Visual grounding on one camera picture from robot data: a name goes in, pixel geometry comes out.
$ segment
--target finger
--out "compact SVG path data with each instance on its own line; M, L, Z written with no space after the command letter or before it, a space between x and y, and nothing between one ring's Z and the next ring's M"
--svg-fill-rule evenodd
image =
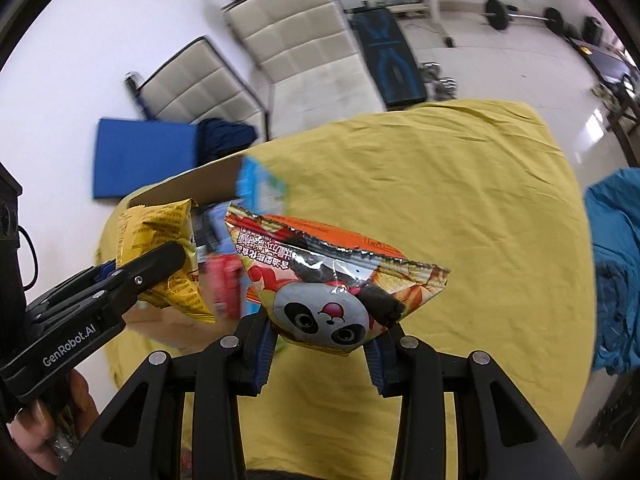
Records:
M71 370L69 374L69 389L74 403L78 407L74 418L76 430L82 438L98 418L98 409L95 407L94 398L89 393L89 384L76 370Z
M55 424L41 400L20 410L9 424L9 433L37 466L52 474L60 473L63 463L47 445L55 434Z

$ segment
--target silver bolt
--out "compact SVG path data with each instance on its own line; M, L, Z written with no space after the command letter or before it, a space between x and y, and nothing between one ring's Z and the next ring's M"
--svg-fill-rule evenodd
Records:
M412 335L405 335L400 338L402 348L418 348L418 340Z
M222 348L235 348L240 344L240 340L234 335L225 335L220 340L220 346Z
M158 351L158 352L153 352L150 356L149 356L149 362L153 365L161 365L162 363L164 363L166 361L166 354L164 352Z
M474 352L471 357L479 365L487 365L489 364L489 361L491 361L491 358L489 357L489 354L487 352Z

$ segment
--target chair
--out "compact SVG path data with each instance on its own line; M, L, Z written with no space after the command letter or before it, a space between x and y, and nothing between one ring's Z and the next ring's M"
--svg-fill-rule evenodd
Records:
M205 36L191 41L139 88L151 113L162 121L197 123L210 117L254 126L269 140L268 114Z
M241 0L223 14L270 83L271 137L385 111L338 0Z

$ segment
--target chair backrest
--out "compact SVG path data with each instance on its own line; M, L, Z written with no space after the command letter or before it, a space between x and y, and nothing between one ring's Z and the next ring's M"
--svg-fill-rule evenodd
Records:
M211 42L197 38L140 87L151 113L163 121L197 123L210 117L243 121L268 140L268 114Z
M223 13L274 83L359 55L338 0L243 0Z

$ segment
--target black weight plate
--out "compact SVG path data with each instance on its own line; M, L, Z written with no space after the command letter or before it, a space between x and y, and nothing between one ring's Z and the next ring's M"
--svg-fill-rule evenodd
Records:
M509 27L509 13L507 7L500 0L487 0L484 3L484 12L488 14L486 20L495 30L504 30Z
M547 7L544 17L546 18L546 27L555 35L562 36L564 34L564 19L558 9Z

